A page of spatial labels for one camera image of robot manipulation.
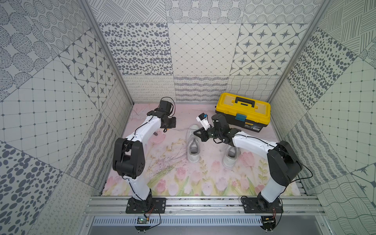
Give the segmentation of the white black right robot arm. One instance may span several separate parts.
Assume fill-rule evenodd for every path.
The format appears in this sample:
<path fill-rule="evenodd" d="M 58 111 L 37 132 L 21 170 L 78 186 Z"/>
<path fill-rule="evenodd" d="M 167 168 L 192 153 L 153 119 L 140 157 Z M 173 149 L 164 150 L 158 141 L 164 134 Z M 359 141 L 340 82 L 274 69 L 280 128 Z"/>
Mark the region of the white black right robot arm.
<path fill-rule="evenodd" d="M 223 114 L 212 116 L 212 124 L 209 123 L 205 113 L 201 113 L 196 120 L 200 122 L 202 128 L 194 131 L 194 135 L 202 142 L 210 138 L 218 139 L 220 143 L 242 148 L 267 160 L 270 178 L 256 198 L 241 197 L 244 212 L 282 213 L 280 195 L 297 180 L 297 175 L 306 167 L 298 160 L 291 145 L 286 141 L 268 142 L 238 128 L 231 128 Z"/>

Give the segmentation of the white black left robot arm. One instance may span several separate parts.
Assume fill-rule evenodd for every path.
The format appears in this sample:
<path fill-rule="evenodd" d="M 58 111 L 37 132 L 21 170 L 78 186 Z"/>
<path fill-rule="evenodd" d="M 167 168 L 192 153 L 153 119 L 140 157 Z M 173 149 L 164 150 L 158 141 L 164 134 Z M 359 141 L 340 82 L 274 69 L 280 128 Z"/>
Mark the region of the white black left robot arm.
<path fill-rule="evenodd" d="M 165 198 L 154 198 L 143 176 L 146 166 L 145 146 L 159 129 L 176 127 L 174 102 L 160 100 L 157 108 L 147 113 L 146 120 L 126 138 L 115 141 L 112 168 L 129 183 L 132 197 L 127 202 L 127 214 L 164 213 Z"/>

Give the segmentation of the white sneaker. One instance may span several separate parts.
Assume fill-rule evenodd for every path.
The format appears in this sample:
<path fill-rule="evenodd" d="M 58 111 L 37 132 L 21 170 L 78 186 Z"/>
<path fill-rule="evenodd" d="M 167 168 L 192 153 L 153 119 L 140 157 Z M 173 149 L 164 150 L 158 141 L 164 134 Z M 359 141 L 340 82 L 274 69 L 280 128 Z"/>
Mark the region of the white sneaker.
<path fill-rule="evenodd" d="M 241 150 L 235 146 L 227 146 L 224 157 L 222 159 L 222 164 L 225 168 L 231 169 L 235 166 Z"/>
<path fill-rule="evenodd" d="M 185 131 L 186 133 L 186 144 L 187 144 L 187 160 L 190 163 L 196 163 L 200 160 L 200 139 L 194 135 L 194 132 L 199 129 L 196 124 L 191 125 L 189 128 L 185 129 L 175 129 L 175 131 Z"/>

